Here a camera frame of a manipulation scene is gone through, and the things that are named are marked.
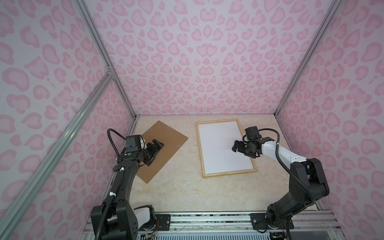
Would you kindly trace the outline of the brown cardboard backing board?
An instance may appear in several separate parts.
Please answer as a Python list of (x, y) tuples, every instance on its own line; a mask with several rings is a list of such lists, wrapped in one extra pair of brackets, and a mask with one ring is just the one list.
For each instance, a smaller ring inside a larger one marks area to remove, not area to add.
[(164, 147), (157, 154), (155, 160), (150, 166), (140, 167), (137, 176), (148, 184), (155, 175), (166, 165), (174, 154), (188, 140), (188, 137), (176, 131), (161, 121), (157, 121), (152, 127), (142, 134), (146, 145), (157, 140), (164, 144)]

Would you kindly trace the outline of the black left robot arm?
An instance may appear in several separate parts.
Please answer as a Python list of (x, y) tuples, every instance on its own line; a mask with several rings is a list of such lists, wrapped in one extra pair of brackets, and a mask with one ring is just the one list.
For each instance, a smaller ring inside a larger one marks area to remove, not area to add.
[(159, 227), (151, 205), (133, 209), (129, 203), (134, 178), (140, 167), (150, 166), (165, 146), (154, 139), (145, 143), (141, 135), (127, 136), (118, 153), (115, 178), (103, 203), (91, 211), (97, 240), (135, 240), (140, 229), (155, 232)]

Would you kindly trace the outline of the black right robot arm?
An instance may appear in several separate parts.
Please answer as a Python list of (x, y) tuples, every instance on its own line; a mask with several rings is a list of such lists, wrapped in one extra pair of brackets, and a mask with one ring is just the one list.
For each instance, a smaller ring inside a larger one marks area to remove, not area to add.
[(297, 155), (271, 138), (234, 141), (232, 151), (250, 158), (265, 155), (278, 162), (290, 176), (288, 192), (267, 208), (265, 223), (269, 227), (277, 228), (290, 222), (294, 215), (330, 193), (322, 163), (318, 159)]

